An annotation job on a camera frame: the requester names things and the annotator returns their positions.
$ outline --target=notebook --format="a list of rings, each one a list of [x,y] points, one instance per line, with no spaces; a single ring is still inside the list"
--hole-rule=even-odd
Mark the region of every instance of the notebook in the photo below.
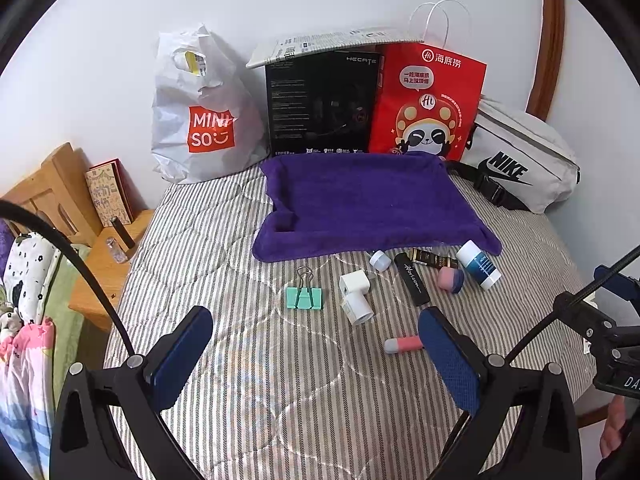
[[[89,169],[84,174],[102,225],[111,225],[117,216],[123,224],[131,224],[133,215],[120,177],[120,161],[115,158]]]

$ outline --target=black strap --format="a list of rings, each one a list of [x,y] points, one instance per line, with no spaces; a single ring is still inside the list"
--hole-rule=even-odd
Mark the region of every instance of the black strap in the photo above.
[[[487,174],[478,170],[478,168],[474,168],[468,164],[462,164],[462,162],[448,160],[447,171],[455,171],[465,180],[473,182],[474,188],[496,207],[503,207],[510,210],[530,210],[519,198],[509,193],[498,182],[489,178]]]

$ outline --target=human hand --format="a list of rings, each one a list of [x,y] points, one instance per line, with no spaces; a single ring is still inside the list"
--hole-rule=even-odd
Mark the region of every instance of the human hand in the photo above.
[[[622,444],[620,430],[626,422],[625,397],[616,395],[609,404],[607,421],[600,437],[600,452],[606,458]]]

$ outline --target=green cloth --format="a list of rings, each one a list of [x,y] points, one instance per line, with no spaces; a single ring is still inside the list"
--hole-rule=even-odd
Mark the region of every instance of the green cloth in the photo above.
[[[84,260],[91,251],[84,245],[74,245],[78,254]],[[76,268],[64,257],[60,258],[58,269],[53,276],[49,295],[44,306],[44,315],[53,320],[56,326],[56,342],[53,351],[53,398],[54,405],[65,382],[66,371],[76,361],[78,341],[82,332],[84,317],[79,312],[71,310],[69,300],[74,290],[76,279],[80,276]]]
[[[4,285],[2,284],[2,280],[0,280],[0,314],[3,312],[8,312],[9,309],[4,306],[6,303],[6,291],[4,290]]]

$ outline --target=wooden bed frame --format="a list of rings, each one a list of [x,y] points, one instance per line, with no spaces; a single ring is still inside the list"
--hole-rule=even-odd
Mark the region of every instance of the wooden bed frame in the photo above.
[[[102,223],[84,180],[85,171],[79,154],[67,142],[2,198],[35,213],[71,243],[91,247],[102,231]],[[14,222],[7,224],[15,236],[27,232]]]

